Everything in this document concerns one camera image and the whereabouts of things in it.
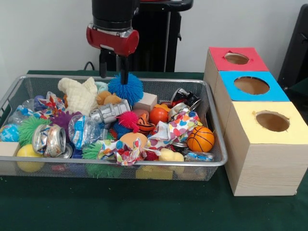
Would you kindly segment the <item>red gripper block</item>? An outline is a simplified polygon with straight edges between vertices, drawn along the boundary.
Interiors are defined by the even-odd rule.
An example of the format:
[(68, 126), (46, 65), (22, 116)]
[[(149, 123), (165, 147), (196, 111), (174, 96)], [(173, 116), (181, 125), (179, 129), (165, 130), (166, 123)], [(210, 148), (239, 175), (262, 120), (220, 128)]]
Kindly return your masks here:
[(106, 78), (108, 50), (116, 55), (116, 70), (120, 73), (122, 85), (128, 83), (129, 62), (128, 56), (133, 54), (139, 43), (139, 33), (130, 28), (124, 32), (105, 31), (95, 27), (90, 23), (86, 30), (88, 43), (100, 50), (99, 74), (101, 78)]

